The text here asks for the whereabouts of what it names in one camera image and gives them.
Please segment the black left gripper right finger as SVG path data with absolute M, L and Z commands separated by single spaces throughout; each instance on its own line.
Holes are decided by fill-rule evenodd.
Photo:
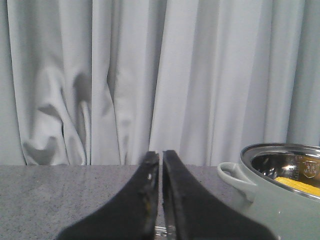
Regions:
M 265 226 L 212 195 L 174 150 L 163 153 L 162 196 L 169 240 L 273 240 Z

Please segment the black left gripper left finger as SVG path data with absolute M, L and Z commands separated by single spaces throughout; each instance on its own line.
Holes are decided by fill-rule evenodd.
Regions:
M 159 204 L 159 155 L 149 151 L 125 186 L 100 209 L 65 228 L 59 240 L 152 240 Z

